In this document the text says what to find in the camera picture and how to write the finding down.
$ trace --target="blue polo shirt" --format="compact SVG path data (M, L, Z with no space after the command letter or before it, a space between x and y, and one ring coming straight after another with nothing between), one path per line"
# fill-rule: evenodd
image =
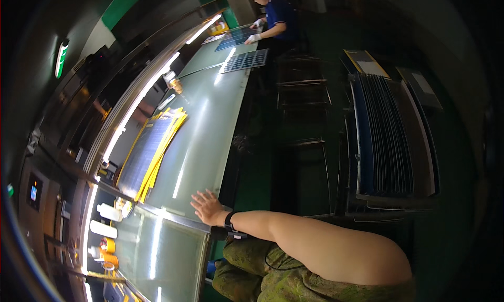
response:
M268 28L272 28L278 22L284 22L287 25L285 32L274 36L275 38L290 41L299 40L297 14L286 0L270 0L266 5L266 20Z

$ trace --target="white glove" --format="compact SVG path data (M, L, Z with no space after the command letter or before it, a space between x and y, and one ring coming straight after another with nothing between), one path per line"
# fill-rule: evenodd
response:
M252 43L259 41L261 39L262 39L261 34L253 34L247 38L247 41L245 41L245 44L252 44Z
M252 26L254 27L261 27L262 25L264 25L264 21L262 19L257 19L253 24Z

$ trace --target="camouflage shorts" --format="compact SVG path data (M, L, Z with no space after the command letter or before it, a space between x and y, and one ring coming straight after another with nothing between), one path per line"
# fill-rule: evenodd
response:
M238 301L413 301L413 281L364 286L325 280L261 239L228 241L227 262L216 262L213 287Z

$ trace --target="digital display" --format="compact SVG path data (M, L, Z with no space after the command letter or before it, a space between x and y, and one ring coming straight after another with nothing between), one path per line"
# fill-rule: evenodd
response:
M37 200L37 188L35 186L32 186L32 190L30 192L30 198L33 201Z

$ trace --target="hand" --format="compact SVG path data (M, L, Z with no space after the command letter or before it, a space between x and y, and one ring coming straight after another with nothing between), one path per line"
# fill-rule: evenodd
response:
M207 189L207 196L205 193L198 191L198 195L191 195L195 201L191 201L191 206L196 209L194 213L201 219L201 221L210 226L224 225L227 211L219 202L214 193Z
M264 24L264 21L262 19L257 19L252 25L250 25L251 29L256 29L260 27L261 25Z
M256 41L259 41L261 39L262 39L261 34L250 35L249 38L245 41L245 45L255 43Z

